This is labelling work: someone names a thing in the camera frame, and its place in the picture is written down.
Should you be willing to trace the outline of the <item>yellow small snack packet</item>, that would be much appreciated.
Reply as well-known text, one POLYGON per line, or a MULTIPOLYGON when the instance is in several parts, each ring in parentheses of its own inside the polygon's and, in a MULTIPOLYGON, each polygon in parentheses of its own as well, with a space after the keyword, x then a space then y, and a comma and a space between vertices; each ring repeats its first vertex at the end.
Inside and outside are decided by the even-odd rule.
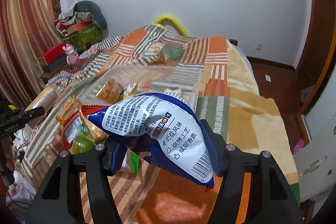
POLYGON ((135 95, 138 88, 138 82, 128 84, 123 91, 123 98, 129 98, 135 95))

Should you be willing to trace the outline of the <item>striped red curtain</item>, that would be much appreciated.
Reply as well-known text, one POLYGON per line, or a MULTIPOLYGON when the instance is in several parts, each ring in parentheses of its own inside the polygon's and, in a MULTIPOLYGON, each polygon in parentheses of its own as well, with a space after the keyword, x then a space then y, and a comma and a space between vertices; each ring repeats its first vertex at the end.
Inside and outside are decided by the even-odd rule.
POLYGON ((27 106, 43 90, 39 57, 60 43, 56 0, 1 0, 1 92, 27 106))

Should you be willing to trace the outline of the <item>red white snack bag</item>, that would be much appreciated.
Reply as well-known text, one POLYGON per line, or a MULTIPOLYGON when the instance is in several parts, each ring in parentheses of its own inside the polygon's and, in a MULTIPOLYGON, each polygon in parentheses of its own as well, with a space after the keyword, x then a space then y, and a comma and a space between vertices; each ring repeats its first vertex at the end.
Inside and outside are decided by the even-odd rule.
POLYGON ((88 129, 80 119, 79 111, 80 109, 73 113, 59 130, 62 141, 67 147, 71 147, 73 145, 74 139, 80 134, 83 134, 95 142, 88 129))

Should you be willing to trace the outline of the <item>green jelly cup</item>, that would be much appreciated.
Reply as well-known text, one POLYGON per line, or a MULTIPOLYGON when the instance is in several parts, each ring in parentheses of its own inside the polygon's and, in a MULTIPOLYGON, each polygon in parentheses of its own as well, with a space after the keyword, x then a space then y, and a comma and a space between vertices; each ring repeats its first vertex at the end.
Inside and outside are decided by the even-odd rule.
POLYGON ((95 146, 95 142, 84 135, 79 135, 74 139, 72 151, 74 154, 87 152, 95 146))

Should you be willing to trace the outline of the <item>pink plush toy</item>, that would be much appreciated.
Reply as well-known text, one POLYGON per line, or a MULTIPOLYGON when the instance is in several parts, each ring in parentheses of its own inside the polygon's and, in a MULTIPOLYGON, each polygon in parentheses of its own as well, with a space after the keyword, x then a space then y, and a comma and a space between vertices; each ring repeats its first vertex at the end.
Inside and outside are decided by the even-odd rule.
POLYGON ((75 51, 73 45, 66 44, 63 46, 63 50, 66 54, 67 65, 69 67, 74 66, 79 58, 78 53, 75 51))

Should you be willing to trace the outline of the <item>purple label cake roll pack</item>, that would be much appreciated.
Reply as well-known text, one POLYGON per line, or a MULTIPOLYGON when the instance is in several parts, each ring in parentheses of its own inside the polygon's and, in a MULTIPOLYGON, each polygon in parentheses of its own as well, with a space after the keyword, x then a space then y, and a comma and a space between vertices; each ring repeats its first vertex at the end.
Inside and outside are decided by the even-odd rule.
POLYGON ((172 96, 172 97, 176 97, 176 96, 182 97, 182 90, 179 87, 165 88, 163 93, 166 95, 172 96))

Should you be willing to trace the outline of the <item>peanut brittle bar pack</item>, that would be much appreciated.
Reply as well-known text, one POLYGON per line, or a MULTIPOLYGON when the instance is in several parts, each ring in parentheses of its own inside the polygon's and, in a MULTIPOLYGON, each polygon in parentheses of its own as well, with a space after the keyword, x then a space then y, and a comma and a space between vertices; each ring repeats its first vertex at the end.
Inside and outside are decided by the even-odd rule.
POLYGON ((96 143, 104 143, 108 135, 96 125, 94 125, 92 122, 90 122, 87 118, 85 118, 81 110, 79 111, 79 116, 86 128, 88 129, 90 135, 93 137, 94 141, 96 143))

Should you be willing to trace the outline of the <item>dark blue flat box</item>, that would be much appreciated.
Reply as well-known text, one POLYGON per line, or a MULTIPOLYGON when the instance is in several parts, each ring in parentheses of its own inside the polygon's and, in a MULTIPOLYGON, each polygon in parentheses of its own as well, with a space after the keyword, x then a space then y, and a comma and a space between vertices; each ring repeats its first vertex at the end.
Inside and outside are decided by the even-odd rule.
POLYGON ((54 72, 58 67, 67 63, 67 56, 65 53, 57 57, 54 61, 52 61, 49 65, 43 66, 43 71, 45 73, 54 72))

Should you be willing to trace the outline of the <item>yellow bed headboard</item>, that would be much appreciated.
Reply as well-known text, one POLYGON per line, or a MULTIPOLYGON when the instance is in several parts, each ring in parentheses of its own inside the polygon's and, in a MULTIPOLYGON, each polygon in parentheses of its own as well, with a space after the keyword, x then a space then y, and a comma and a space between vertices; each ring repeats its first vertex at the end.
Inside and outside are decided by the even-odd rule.
POLYGON ((180 35, 184 37, 189 37, 188 32, 180 23, 180 21, 170 14, 162 14, 159 17, 157 17, 157 19, 154 21, 155 24, 161 24, 161 25, 163 25, 163 23, 165 22, 171 24, 180 35))

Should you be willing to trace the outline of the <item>beige boxed cake pack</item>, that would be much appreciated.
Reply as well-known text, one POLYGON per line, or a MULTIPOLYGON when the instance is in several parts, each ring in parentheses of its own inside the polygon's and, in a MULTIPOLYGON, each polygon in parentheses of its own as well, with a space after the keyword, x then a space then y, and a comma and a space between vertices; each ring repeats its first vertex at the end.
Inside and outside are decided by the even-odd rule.
POLYGON ((120 83, 114 79, 107 79, 96 97, 112 105, 122 100, 123 91, 124 87, 120 83))

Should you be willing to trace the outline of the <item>clear plastic storage box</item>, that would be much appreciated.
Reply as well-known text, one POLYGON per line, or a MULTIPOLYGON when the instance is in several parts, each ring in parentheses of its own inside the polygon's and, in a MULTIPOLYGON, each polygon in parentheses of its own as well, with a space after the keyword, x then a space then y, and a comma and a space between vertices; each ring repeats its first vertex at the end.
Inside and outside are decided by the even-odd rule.
POLYGON ((182 91, 183 99, 190 108, 197 109, 202 70, 192 67, 166 67, 143 65, 117 65, 108 69, 102 76, 93 79, 79 94, 78 100, 85 105, 106 105, 97 97, 108 79, 113 79, 121 86, 138 83, 135 94, 164 93, 166 89, 182 91))

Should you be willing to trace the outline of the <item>red gift box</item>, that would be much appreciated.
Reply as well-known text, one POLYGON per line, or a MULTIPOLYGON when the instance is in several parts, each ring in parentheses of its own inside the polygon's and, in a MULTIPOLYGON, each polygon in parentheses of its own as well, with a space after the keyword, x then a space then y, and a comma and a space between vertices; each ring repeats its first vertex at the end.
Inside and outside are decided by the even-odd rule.
POLYGON ((55 59, 57 59, 59 56, 65 53, 63 49, 63 47, 65 46, 66 44, 64 42, 61 42, 57 44, 56 46, 50 48, 45 53, 43 53, 41 57, 38 58, 40 65, 41 66, 50 65, 55 59))

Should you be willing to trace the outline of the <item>orange cracker pack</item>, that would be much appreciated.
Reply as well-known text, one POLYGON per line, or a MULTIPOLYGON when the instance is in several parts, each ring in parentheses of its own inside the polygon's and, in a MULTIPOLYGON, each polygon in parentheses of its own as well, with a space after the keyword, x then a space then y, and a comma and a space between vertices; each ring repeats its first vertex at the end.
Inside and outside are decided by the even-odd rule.
POLYGON ((68 118, 80 109, 81 102, 76 98, 75 95, 71 95, 67 100, 62 104, 59 111, 57 112, 55 119, 62 125, 68 120, 68 118))

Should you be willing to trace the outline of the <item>wall socket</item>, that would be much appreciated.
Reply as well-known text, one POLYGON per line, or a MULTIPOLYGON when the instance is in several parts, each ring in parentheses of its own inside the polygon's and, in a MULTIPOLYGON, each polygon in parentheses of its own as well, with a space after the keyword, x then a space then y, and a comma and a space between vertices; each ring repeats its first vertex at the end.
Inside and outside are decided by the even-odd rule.
POLYGON ((262 49, 262 44, 256 43, 256 49, 260 51, 262 49))

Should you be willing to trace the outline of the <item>blue white chip bag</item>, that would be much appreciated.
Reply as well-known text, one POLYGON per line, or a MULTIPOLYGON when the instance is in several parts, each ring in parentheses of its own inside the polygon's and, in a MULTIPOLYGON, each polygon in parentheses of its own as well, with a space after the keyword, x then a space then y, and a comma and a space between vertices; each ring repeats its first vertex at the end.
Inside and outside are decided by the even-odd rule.
POLYGON ((81 111, 113 141, 151 165, 214 187, 205 130, 177 93, 143 93, 109 106, 83 105, 81 111))

